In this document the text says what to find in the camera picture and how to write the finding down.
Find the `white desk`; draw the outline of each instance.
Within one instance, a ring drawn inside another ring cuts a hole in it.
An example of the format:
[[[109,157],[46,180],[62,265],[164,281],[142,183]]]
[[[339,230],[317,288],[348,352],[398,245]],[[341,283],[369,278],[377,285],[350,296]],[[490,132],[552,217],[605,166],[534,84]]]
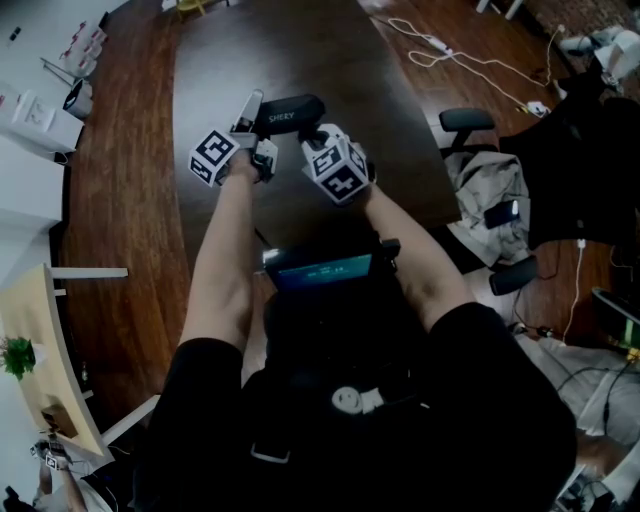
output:
[[[73,372],[60,326],[53,279],[125,277],[127,269],[49,269],[40,265],[0,292],[5,336],[22,336],[43,346],[46,360],[24,375],[20,388],[37,428],[48,428],[41,410],[58,403],[67,410],[78,434],[66,441],[82,450],[111,458],[109,444],[151,412],[155,395],[101,434],[85,403]]]

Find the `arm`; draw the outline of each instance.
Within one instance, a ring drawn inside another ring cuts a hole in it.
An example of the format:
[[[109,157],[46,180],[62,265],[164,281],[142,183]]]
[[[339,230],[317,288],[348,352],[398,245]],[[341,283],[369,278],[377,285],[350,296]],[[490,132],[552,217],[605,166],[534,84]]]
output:
[[[215,338],[242,352],[251,322],[251,203],[257,171],[246,151],[234,155],[230,165],[196,260],[180,343]]]
[[[67,502],[71,512],[86,512],[87,505],[84,502],[80,488],[69,471],[69,465],[61,467],[62,483],[67,491]]]
[[[612,473],[631,451],[631,448],[608,436],[590,436],[582,430],[576,430],[576,438],[576,463],[589,466],[600,479]]]
[[[462,275],[440,245],[376,185],[371,185],[365,213],[381,238],[400,241],[397,277],[427,331],[452,309],[475,302]]]
[[[51,494],[53,490],[51,470],[43,460],[40,460],[40,471],[38,472],[38,478],[40,480],[40,484],[38,485],[38,491],[40,491],[40,494]]]

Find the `white cable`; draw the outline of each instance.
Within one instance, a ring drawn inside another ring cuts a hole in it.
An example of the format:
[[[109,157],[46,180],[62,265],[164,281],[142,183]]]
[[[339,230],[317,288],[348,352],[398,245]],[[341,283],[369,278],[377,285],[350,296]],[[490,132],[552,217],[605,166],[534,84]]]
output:
[[[120,509],[120,505],[118,505],[118,500],[116,499],[115,495],[111,492],[111,489],[109,489],[109,487],[107,487],[106,485],[104,485],[103,488],[109,491],[109,494],[111,494],[111,497],[113,498],[113,502],[116,504],[115,512],[118,512],[118,510]]]
[[[124,455],[131,455],[131,452],[125,452],[122,448],[120,448],[119,446],[116,446],[115,444],[110,444],[107,448],[111,448],[118,450],[120,453],[123,453]]]
[[[567,333],[569,332],[569,328],[571,327],[571,323],[573,322],[573,311],[576,308],[576,304],[578,303],[578,299],[580,298],[580,267],[582,266],[582,254],[584,253],[584,248],[586,246],[586,242],[584,240],[578,240],[578,250],[580,254],[578,255],[578,267],[576,268],[576,297],[573,299],[573,304],[571,304],[571,313],[569,314],[569,323],[562,334],[562,342],[564,343],[567,338]]]
[[[433,36],[431,34],[422,34],[422,33],[418,32],[410,22],[408,22],[407,20],[403,20],[402,18],[389,18],[387,20],[387,22],[389,23],[389,25],[391,25],[391,27],[393,27],[398,32],[401,32],[401,33],[403,33],[405,35],[408,35],[408,36],[420,37],[421,39],[424,39],[429,44],[432,44],[432,39],[437,39],[435,36]],[[411,31],[409,32],[408,30],[404,30],[404,29],[400,28],[398,26],[398,23],[404,23],[405,25],[408,25],[411,28]],[[509,94],[506,91],[504,91],[499,85],[497,85],[496,83],[492,82],[486,75],[484,75],[484,74],[480,73],[479,71],[476,71],[475,69],[469,67],[467,64],[465,64],[463,62],[460,62],[460,60],[458,60],[456,57],[458,57],[458,56],[466,57],[467,59],[472,60],[472,61],[477,62],[478,64],[482,64],[482,65],[499,64],[500,66],[502,66],[502,67],[504,67],[504,68],[506,68],[506,69],[508,69],[510,71],[513,71],[514,73],[516,73],[516,74],[520,75],[521,77],[525,78],[526,80],[528,80],[532,84],[538,85],[540,87],[547,87],[551,83],[551,44],[553,43],[553,40],[555,39],[555,37],[556,37],[556,35],[558,34],[559,31],[560,31],[560,27],[558,27],[556,29],[556,31],[553,33],[553,35],[551,36],[551,39],[549,40],[549,44],[547,46],[547,81],[545,83],[538,82],[537,80],[533,80],[532,78],[528,77],[527,75],[525,75],[521,71],[517,70],[516,68],[514,68],[512,66],[509,66],[508,64],[505,64],[504,62],[501,62],[501,61],[499,61],[497,59],[489,59],[489,60],[484,60],[483,61],[483,60],[480,60],[480,59],[476,59],[475,57],[472,57],[471,55],[468,55],[468,54],[466,54],[464,52],[452,52],[450,54],[445,53],[444,55],[442,55],[440,57],[434,57],[433,55],[429,55],[428,53],[425,53],[425,52],[422,52],[422,51],[411,50],[408,53],[408,57],[411,60],[411,62],[413,62],[414,64],[417,64],[418,66],[422,66],[423,68],[430,68],[430,67],[435,66],[438,62],[451,59],[456,64],[458,64],[459,66],[461,66],[461,67],[465,68],[466,70],[470,71],[474,75],[477,75],[477,76],[483,78],[489,85],[491,85],[492,87],[494,87],[495,89],[500,91],[504,96],[506,96],[511,101],[513,101],[516,104],[518,104],[520,107],[524,108],[527,111],[530,111],[528,106],[525,105],[522,101],[520,101],[519,99],[515,98],[511,94]],[[420,62],[419,60],[416,60],[414,55],[420,55],[422,57],[427,57],[428,59],[431,59],[432,62],[430,62],[428,64],[426,64],[424,62]]]
[[[60,153],[60,151],[47,151],[47,153],[49,153],[50,155],[56,155],[56,154]],[[64,157],[64,159],[65,159],[65,162],[64,162],[62,165],[67,165],[67,164],[69,163],[69,158],[68,158],[68,157],[67,157],[67,155],[65,155],[64,153],[60,153],[60,154],[61,154],[61,155]]]
[[[612,267],[615,268],[628,268],[631,272],[631,281],[633,281],[633,267],[631,265],[618,265],[617,263],[614,263],[613,261],[613,251],[615,251],[616,246],[612,246],[611,247],[611,251],[609,252],[609,263],[611,264]]]

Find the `wooden floor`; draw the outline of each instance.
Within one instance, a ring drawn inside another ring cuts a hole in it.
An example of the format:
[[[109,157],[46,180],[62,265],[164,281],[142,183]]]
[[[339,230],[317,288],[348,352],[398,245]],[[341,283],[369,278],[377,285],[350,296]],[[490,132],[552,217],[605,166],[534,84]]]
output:
[[[123,280],[69,282],[69,324],[81,359],[87,361],[96,401],[106,421],[114,422],[162,388],[179,338],[186,309],[189,273],[184,254],[173,175],[172,91],[175,49],[180,25],[175,15],[160,14],[160,2],[131,0],[113,14],[110,40],[93,77],[94,111],[78,152],[72,159],[70,223],[60,249],[65,266],[126,266]],[[361,0],[380,20],[410,19],[455,49],[481,58],[495,57],[525,73],[543,69],[546,42],[526,32],[519,22],[507,22],[488,10],[475,13],[475,0]],[[521,131],[536,119],[452,62],[430,70],[411,63],[406,52],[420,47],[407,37],[375,22],[400,60],[417,92],[422,109],[441,146],[452,137],[438,122],[450,107],[488,110],[496,134],[474,141],[497,142],[497,135]],[[552,58],[554,75],[565,72]],[[538,99],[553,106],[550,92],[502,69],[488,73],[522,100]],[[562,332],[575,293],[578,251],[575,242],[540,247],[541,274],[522,292],[521,316],[531,325]],[[610,287],[609,247],[587,244],[580,277],[580,302],[570,337],[593,331],[589,293],[593,286]],[[468,276],[482,302],[510,319],[514,297],[496,298],[485,271]],[[271,293],[257,277],[256,308]],[[252,344],[245,376],[261,359],[259,314],[254,315]]]

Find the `cable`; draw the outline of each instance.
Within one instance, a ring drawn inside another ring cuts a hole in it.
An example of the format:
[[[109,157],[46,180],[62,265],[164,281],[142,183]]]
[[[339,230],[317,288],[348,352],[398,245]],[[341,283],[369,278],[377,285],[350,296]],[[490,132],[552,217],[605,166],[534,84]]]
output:
[[[558,275],[558,270],[560,270],[560,246],[561,246],[562,242],[560,240],[558,240],[558,242],[556,243],[556,269],[553,271],[553,274],[551,274],[550,276],[541,276],[538,275],[538,279],[540,279],[541,281],[549,281],[551,279],[553,279],[554,277],[556,277]]]
[[[617,263],[614,263],[614,261],[613,261],[613,251],[615,251],[615,249],[616,249],[615,245],[613,247],[611,247],[611,251],[609,252],[609,263],[611,264],[612,267],[615,267],[615,268],[628,268],[629,272],[631,274],[631,276],[630,276],[631,277],[631,282],[633,282],[633,270],[634,270],[633,266],[624,265],[624,264],[618,265]]]
[[[131,452],[125,452],[122,448],[120,448],[119,446],[116,446],[115,444],[110,444],[107,448],[111,448],[118,450],[120,453],[123,453],[124,455],[131,455]]]
[[[576,297],[573,299],[573,304],[571,304],[571,313],[569,314],[569,323],[562,334],[562,342],[564,343],[567,339],[567,333],[571,328],[571,323],[573,322],[573,312],[576,308],[576,304],[578,303],[578,299],[580,298],[580,267],[582,266],[582,255],[584,254],[584,248],[586,247],[586,242],[584,239],[578,240],[578,267],[576,268]]]
[[[522,317],[520,316],[520,313],[518,313],[518,301],[520,300],[520,295],[522,294],[522,288],[520,288],[518,290],[518,293],[516,295],[515,300],[513,301],[513,308],[511,310],[511,317],[513,318],[513,315],[516,316],[516,318],[518,320],[520,320],[520,323],[522,323],[522,325],[524,325],[527,329],[533,329],[535,330],[536,327],[533,327],[532,325],[528,325],[527,322],[525,322]]]
[[[404,29],[400,28],[397,25],[399,23],[403,23],[405,25],[408,25],[410,27],[410,29],[411,29],[411,32],[409,32],[408,30],[404,30]],[[393,29],[395,29],[398,32],[400,32],[402,34],[405,34],[407,36],[420,37],[421,39],[423,39],[424,41],[429,43],[429,45],[432,46],[432,47],[433,47],[433,44],[441,43],[441,41],[438,38],[436,38],[435,36],[432,36],[431,34],[422,34],[422,33],[418,32],[415,29],[415,27],[410,22],[408,22],[407,20],[403,20],[401,18],[389,18],[387,25],[391,26]],[[538,85],[540,87],[547,87],[551,83],[551,45],[552,45],[553,40],[555,39],[555,37],[556,37],[556,35],[558,34],[559,31],[560,31],[560,26],[558,26],[556,31],[551,36],[551,39],[549,40],[549,45],[547,46],[547,81],[545,83],[538,82],[537,80],[533,80],[532,78],[528,77],[527,75],[525,75],[521,71],[517,70],[516,68],[514,68],[512,66],[509,66],[508,64],[505,64],[504,62],[501,62],[501,61],[499,61],[497,59],[489,59],[489,60],[483,61],[483,60],[480,60],[480,59],[476,59],[475,57],[472,57],[471,55],[469,55],[467,53],[464,53],[464,52],[452,52],[452,53],[449,54],[449,53],[445,53],[445,50],[441,50],[445,54],[440,56],[440,57],[437,57],[437,56],[434,57],[433,55],[425,53],[425,52],[421,52],[421,51],[417,51],[417,50],[411,50],[407,54],[407,56],[409,57],[409,60],[411,60],[411,62],[413,62],[414,64],[417,64],[418,66],[424,67],[424,68],[431,68],[431,67],[435,66],[438,62],[451,59],[456,64],[458,64],[459,66],[465,68],[466,70],[470,71],[474,75],[477,75],[477,76],[481,77],[489,85],[491,85],[492,87],[497,89],[505,97],[507,97],[510,100],[512,100],[513,102],[515,102],[518,106],[522,107],[523,109],[525,109],[528,112],[531,112],[532,114],[536,115],[537,117],[542,117],[543,114],[538,115],[538,114],[532,112],[526,104],[524,104],[519,99],[517,99],[516,97],[514,97],[511,94],[509,94],[508,92],[506,92],[504,89],[502,89],[495,82],[492,82],[486,75],[480,73],[479,71],[476,71],[475,69],[471,68],[467,64],[461,62],[456,57],[465,57],[465,58],[467,58],[467,59],[469,59],[469,60],[471,60],[473,62],[476,62],[478,64],[482,64],[482,65],[499,64],[502,67],[504,67],[504,68],[506,68],[506,69],[508,69],[510,71],[513,71],[514,73],[520,75],[521,77],[523,77],[524,79],[528,80],[529,82],[531,82],[531,83],[533,83],[535,85]],[[417,58],[414,57],[415,55],[419,55],[421,57],[426,57],[428,59],[431,59],[432,62],[430,62],[428,64],[424,63],[424,62],[421,62],[420,60],[418,60]]]
[[[560,391],[562,391],[562,388],[565,387],[567,385],[568,382],[570,382],[576,375],[580,375],[583,372],[590,372],[590,371],[594,371],[594,372],[618,372],[621,374],[623,372],[626,371],[626,368],[628,368],[629,363],[627,363],[622,370],[618,370],[618,369],[611,369],[611,368],[598,368],[596,366],[585,366],[584,368],[580,368],[579,370],[573,372],[571,375],[569,375],[565,380],[562,381],[562,384],[560,384],[557,388],[556,388],[556,392],[560,393]],[[632,373],[635,375],[640,375],[640,372],[626,372],[626,373]]]
[[[536,276],[538,279],[540,279],[541,281],[549,281],[550,279],[555,278],[558,275],[558,271],[560,270],[560,246],[561,246],[560,241],[558,241],[557,245],[556,245],[556,269],[554,270],[553,274],[549,275],[549,276],[541,276],[538,275]],[[513,307],[511,309],[511,318],[513,319],[513,317],[515,316],[520,323],[522,323],[522,325],[524,325],[527,329],[532,329],[532,330],[537,330],[537,327],[534,327],[532,325],[528,325],[527,322],[525,322],[523,320],[523,318],[520,316],[520,313],[518,313],[518,301],[520,300],[520,295],[522,294],[522,288],[520,288],[518,290],[518,293],[516,295],[515,300],[513,301]]]
[[[111,492],[111,489],[109,489],[109,487],[107,485],[104,486],[104,488],[109,491],[109,494],[111,494],[111,497],[113,498],[113,502],[116,504],[116,510],[115,512],[118,512],[120,510],[120,505],[118,505],[118,500],[115,497],[115,495],[113,494],[113,492]]]
[[[562,388],[565,387],[567,385],[567,383],[569,381],[571,381],[576,375],[580,375],[583,372],[590,372],[590,371],[599,371],[599,372],[612,372],[614,370],[611,370],[609,368],[598,368],[596,366],[585,366],[584,368],[580,368],[579,370],[573,372],[571,375],[569,375],[565,380],[562,381],[562,384],[560,384],[557,388],[556,388],[556,393],[560,393],[560,391],[562,391]]]
[[[57,155],[58,153],[60,153],[60,151],[47,151],[47,153],[49,153],[50,155]],[[65,160],[65,162],[62,165],[67,165],[69,163],[69,158],[64,153],[60,153],[60,154],[64,157],[64,160]]]
[[[604,423],[604,435],[605,436],[607,435],[607,430],[608,430],[607,427],[609,425],[609,399],[611,398],[611,391],[613,391],[613,386],[616,385],[616,382],[618,382],[618,379],[629,368],[629,366],[631,366],[634,362],[635,362],[635,360],[632,359],[627,364],[625,364],[624,368],[622,368],[622,370],[620,370],[618,375],[616,375],[616,378],[613,379],[613,382],[611,383],[611,386],[609,386],[609,391],[607,392],[607,399],[604,402],[604,409],[602,411],[602,422]]]

